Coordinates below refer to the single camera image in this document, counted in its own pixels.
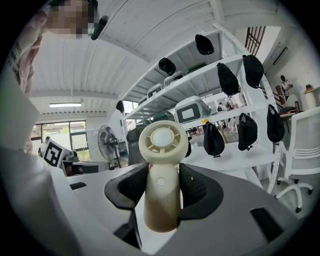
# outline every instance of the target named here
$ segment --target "circular fan head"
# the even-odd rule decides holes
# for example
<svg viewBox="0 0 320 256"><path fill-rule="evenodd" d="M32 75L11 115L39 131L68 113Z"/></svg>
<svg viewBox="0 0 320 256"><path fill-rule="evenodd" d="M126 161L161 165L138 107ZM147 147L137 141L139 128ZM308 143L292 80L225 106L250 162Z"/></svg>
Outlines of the circular fan head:
<svg viewBox="0 0 320 256"><path fill-rule="evenodd" d="M114 148L109 144L109 140L115 138L114 131L107 125L101 126L98 133L98 147L101 155L108 161L114 159Z"/></svg>
<svg viewBox="0 0 320 256"><path fill-rule="evenodd" d="M150 164L177 165L187 154L188 136L179 123L157 121L142 131L139 149Z"/></svg>

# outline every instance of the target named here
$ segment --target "black slot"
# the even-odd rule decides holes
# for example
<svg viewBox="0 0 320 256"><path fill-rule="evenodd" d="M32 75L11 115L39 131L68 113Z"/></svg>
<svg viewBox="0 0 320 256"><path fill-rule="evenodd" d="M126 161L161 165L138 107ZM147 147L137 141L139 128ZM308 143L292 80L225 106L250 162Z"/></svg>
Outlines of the black slot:
<svg viewBox="0 0 320 256"><path fill-rule="evenodd" d="M74 184L70 184L70 187L72 190L77 190L77 189L81 189L83 187L86 187L87 184L83 183L83 182L78 182L78 183L74 183Z"/></svg>
<svg viewBox="0 0 320 256"><path fill-rule="evenodd" d="M283 230L265 208L252 209L250 213L268 242L271 242L282 234Z"/></svg>

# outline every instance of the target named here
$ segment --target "hanging black item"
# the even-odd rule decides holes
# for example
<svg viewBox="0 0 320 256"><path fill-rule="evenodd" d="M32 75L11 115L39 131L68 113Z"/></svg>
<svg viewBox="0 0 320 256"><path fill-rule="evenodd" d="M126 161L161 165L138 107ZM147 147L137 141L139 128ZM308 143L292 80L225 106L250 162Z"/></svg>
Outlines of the hanging black item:
<svg viewBox="0 0 320 256"><path fill-rule="evenodd" d="M268 115L266 117L267 124L267 135L268 139L272 143L278 143L281 141L285 135L285 126L281 120L279 113L276 111L275 107L269 104Z"/></svg>
<svg viewBox="0 0 320 256"><path fill-rule="evenodd" d="M234 73L223 63L218 63L217 68L222 91L228 96L238 94L240 86Z"/></svg>
<svg viewBox="0 0 320 256"><path fill-rule="evenodd" d="M187 158L191 154L191 144L190 144L191 139L192 137L188 137L188 151L186 152L185 158Z"/></svg>
<svg viewBox="0 0 320 256"><path fill-rule="evenodd" d="M203 146L208 155L214 158L219 158L225 149L224 138L216 126L210 122L205 124Z"/></svg>
<svg viewBox="0 0 320 256"><path fill-rule="evenodd" d="M257 123L248 115L242 113L239 117L239 145L238 149L241 151L250 150L251 144L256 142L258 138Z"/></svg>
<svg viewBox="0 0 320 256"><path fill-rule="evenodd" d="M176 72L175 64L168 58L162 58L159 60L159 68L166 72L169 77L171 77Z"/></svg>
<svg viewBox="0 0 320 256"><path fill-rule="evenodd" d="M255 89L261 88L259 83L265 72L264 66L256 56L242 55L242 57L247 84Z"/></svg>
<svg viewBox="0 0 320 256"><path fill-rule="evenodd" d="M215 52L211 41L207 37L201 34L196 34L194 40L196 43L196 48L198 49L200 54L210 55Z"/></svg>
<svg viewBox="0 0 320 256"><path fill-rule="evenodd" d="M117 110L119 110L121 113L123 113L125 111L125 107L124 107L124 104L123 104L122 100L118 101L118 103L116 104L115 108Z"/></svg>

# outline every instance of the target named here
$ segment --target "white office chair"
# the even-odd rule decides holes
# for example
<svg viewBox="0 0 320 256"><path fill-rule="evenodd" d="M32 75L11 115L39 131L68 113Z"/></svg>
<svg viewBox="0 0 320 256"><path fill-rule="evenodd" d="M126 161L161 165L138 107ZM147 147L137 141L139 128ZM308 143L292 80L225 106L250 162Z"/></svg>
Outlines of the white office chair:
<svg viewBox="0 0 320 256"><path fill-rule="evenodd" d="M298 183L298 179L293 182L290 176L320 173L320 107L293 115L291 127L289 149L285 148L283 142L280 143L286 163L284 164L283 159L280 161L284 168L284 177L277 181L277 184L283 181L288 183L289 186L277 194L275 198L279 199L288 191L295 190L297 195L295 212L298 213L302 208L301 188L307 188L310 195L313 187L304 182Z"/></svg>

